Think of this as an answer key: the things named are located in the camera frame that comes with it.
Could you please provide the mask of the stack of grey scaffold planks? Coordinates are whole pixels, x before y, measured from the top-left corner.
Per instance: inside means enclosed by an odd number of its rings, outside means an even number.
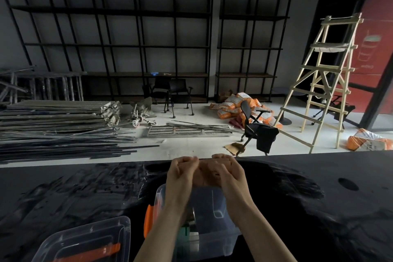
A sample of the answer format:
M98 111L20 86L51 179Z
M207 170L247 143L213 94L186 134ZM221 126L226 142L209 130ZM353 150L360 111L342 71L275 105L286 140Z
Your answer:
M120 122L118 101L20 101L0 110L0 131L81 133Z

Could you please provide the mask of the pile of dark metal rods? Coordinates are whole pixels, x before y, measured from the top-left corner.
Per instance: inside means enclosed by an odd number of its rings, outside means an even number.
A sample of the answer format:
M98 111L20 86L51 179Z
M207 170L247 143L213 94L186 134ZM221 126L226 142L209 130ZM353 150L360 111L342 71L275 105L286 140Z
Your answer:
M118 127L75 133L56 131L5 131L0 133L0 165L64 159L121 157L138 149L159 147L136 145L137 138Z

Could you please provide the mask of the clear plastic box orange latch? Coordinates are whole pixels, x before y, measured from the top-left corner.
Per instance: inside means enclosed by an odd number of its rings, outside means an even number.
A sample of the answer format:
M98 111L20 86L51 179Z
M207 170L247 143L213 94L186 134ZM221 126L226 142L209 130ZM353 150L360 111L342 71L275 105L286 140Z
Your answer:
M190 231L199 233L199 244L180 240L178 234L171 262L230 256L241 235L227 212L222 190L216 186L193 187L182 226L189 226Z

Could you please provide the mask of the black folded stand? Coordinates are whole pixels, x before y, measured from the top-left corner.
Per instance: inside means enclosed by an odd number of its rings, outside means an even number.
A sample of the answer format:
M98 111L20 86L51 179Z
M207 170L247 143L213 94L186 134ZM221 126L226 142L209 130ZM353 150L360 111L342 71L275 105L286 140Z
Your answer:
M349 103L345 103L344 106L342 101L340 99L342 98L341 95L335 95L334 98L331 100L329 103L329 109L327 111L327 114L331 114L334 117L334 120L339 121L340 120L340 112L341 112L341 107L344 107L343 111L343 121L347 118L347 116L356 109L355 105L350 105ZM312 116L313 119L315 119L317 116L321 115L323 112L323 109L326 105L326 103L322 103L322 101L315 102L315 101L310 101L310 104L316 107L321 108L315 115Z

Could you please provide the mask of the person's right forearm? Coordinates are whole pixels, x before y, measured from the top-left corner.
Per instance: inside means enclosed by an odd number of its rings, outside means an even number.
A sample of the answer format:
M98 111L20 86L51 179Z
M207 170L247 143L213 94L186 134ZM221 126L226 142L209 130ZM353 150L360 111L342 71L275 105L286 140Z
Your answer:
M254 262L297 262L250 198L226 197L227 210L240 229Z

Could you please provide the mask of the brown cardboard piece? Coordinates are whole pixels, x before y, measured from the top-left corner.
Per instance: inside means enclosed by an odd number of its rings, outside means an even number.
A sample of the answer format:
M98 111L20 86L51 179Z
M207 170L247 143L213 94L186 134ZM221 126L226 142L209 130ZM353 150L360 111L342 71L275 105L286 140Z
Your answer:
M245 152L245 146L241 143L234 142L229 145L225 145L224 148L229 151L231 155L239 156Z

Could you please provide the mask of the black garment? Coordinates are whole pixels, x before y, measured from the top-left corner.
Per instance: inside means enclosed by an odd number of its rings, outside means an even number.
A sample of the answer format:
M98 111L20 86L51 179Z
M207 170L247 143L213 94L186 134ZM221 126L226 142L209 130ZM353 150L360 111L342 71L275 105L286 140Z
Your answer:
M259 124L256 128L256 148L265 155L270 153L273 142L279 134L279 129L266 124Z

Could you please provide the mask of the wide black metal shelf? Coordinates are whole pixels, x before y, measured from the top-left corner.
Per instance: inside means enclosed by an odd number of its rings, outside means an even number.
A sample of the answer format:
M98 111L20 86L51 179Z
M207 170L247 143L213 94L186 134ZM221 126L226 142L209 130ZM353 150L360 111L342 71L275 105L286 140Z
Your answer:
M86 100L130 101L155 77L209 99L214 0L0 0L2 64L86 72Z

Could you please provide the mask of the wooden stepladder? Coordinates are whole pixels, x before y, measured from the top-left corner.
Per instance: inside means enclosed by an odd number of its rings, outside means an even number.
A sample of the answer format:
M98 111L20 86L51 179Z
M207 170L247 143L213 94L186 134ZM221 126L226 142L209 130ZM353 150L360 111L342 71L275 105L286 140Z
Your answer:
M325 124L325 117L329 109L329 103L335 95L341 95L343 105L346 103L347 96L351 94L349 90L349 77L355 68L352 67L352 57L357 49L355 44L356 32L364 22L362 13L353 14L350 17L332 17L326 16L321 21L321 27L313 43L310 45L309 52L300 66L300 72L294 84L290 86L290 92L287 95L283 105L280 107L274 127L278 127L278 119L282 114L288 113L295 115L303 120L301 131L305 129L306 122L317 125L317 130L312 142L304 141L282 129L279 132L288 138L291 138L309 148L311 154L316 144L318 135ZM331 27L347 26L348 35L346 41L342 43L327 42L328 33ZM305 113L293 111L288 108L293 92L304 93L307 99ZM321 115L315 119L312 118L321 108L313 106L310 101L326 103ZM343 111L341 107L340 120L338 125L326 124L329 128L337 131L336 148L339 146L343 128Z

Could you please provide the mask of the red glass partition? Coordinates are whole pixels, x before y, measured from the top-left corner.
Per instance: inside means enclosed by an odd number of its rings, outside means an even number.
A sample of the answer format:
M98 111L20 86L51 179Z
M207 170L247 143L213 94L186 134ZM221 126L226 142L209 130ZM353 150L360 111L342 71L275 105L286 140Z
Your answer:
M359 0L359 25L352 57L348 121L375 132L393 131L393 0Z

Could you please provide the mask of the pinkish brown soft pouch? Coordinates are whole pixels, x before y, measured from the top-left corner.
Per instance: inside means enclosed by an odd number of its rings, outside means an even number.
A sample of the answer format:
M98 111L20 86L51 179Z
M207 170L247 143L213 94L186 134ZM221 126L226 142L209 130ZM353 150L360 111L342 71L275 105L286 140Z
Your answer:
M199 166L193 175L193 187L218 186L221 187L221 178L215 171L215 162L224 165L231 171L231 161L229 158L209 158L199 160Z

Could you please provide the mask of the round black pedestal table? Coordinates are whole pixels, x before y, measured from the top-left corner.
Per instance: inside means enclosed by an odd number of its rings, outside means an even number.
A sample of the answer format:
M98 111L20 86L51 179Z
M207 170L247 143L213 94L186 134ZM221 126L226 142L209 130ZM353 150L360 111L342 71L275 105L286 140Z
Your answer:
M281 95L284 95L285 97L287 97L287 95L290 92L290 88L289 87L274 87L272 89L272 92L277 93L277 94L281 94ZM301 92L297 92L297 91L292 93L292 96L303 96L303 95L305 95L305 94L301 93ZM290 119L286 118L284 116L284 114L282 114L281 118L278 119L278 122L282 125L291 125L292 124L292 121Z

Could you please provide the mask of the person's left forearm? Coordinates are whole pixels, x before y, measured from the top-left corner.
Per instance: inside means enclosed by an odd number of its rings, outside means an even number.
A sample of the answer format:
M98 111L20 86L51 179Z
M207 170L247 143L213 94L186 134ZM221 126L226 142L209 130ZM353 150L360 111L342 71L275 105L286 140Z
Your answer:
M187 198L167 198L133 262L171 262L180 227L184 223Z

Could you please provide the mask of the person's right hand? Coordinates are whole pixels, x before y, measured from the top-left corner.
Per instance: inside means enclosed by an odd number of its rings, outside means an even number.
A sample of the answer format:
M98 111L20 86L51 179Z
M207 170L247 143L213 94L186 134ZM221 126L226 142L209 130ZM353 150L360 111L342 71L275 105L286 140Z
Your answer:
M250 198L248 183L242 166L237 162L232 173L229 173L222 165L217 166L221 178L221 188L227 198L227 203L245 203Z

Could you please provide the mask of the grey metal scaffold frame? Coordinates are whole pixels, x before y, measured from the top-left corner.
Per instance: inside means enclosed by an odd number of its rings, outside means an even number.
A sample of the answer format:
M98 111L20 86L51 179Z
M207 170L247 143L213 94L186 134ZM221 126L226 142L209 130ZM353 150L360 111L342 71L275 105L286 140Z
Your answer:
M40 72L0 69L0 106L25 100L83 101L82 77L86 72Z

